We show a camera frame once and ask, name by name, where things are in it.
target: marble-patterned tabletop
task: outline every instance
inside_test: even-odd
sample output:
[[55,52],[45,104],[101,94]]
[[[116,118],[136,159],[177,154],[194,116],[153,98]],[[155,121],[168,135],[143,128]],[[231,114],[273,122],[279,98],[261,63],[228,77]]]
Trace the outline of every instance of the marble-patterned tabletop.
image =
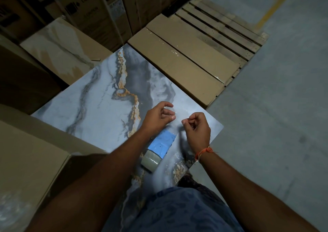
[[32,114],[110,153],[140,127],[147,110],[160,101],[174,105],[176,119],[168,129],[177,137],[154,173],[137,164],[130,188],[106,223],[111,231],[129,226],[146,197],[176,185],[194,163],[182,119],[204,112],[211,141],[222,124],[128,44]]

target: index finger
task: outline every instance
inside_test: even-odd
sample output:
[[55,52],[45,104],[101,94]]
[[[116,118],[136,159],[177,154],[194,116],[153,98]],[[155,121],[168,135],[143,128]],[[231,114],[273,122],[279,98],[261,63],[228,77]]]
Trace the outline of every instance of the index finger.
[[202,121],[207,122],[205,114],[202,112],[193,113],[192,115],[189,116],[189,119],[191,119],[191,120],[197,119],[199,122],[202,122]]
[[173,104],[171,102],[161,101],[156,106],[154,106],[154,108],[156,108],[156,109],[163,109],[164,107],[172,108]]

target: person's left arm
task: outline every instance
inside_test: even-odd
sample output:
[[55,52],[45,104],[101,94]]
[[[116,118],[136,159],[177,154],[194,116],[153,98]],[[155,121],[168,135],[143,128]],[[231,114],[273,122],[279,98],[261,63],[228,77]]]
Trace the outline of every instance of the person's left arm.
[[175,119],[164,107],[173,105],[160,102],[149,110],[134,135],[56,196],[26,231],[100,231],[147,142]]

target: person's left hand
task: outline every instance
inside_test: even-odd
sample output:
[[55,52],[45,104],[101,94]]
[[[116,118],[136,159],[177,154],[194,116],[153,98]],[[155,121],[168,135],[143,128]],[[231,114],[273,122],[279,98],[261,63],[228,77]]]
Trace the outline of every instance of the person's left hand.
[[175,113],[164,107],[172,108],[173,104],[163,101],[148,110],[140,130],[146,132],[150,137],[155,136],[159,134],[168,123],[175,120]]

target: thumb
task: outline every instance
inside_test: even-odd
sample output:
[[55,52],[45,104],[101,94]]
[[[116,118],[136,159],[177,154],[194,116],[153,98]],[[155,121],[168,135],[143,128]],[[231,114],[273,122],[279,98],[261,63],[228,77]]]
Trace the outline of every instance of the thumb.
[[165,118],[163,118],[163,119],[161,119],[161,120],[162,120],[164,126],[166,126],[166,125],[169,124],[171,121],[174,121],[175,118],[176,118],[175,115],[172,115],[172,116],[171,116],[171,115],[167,115]]
[[183,124],[183,127],[185,128],[186,133],[190,132],[193,130],[193,128],[190,126],[188,119],[184,119],[181,121]]

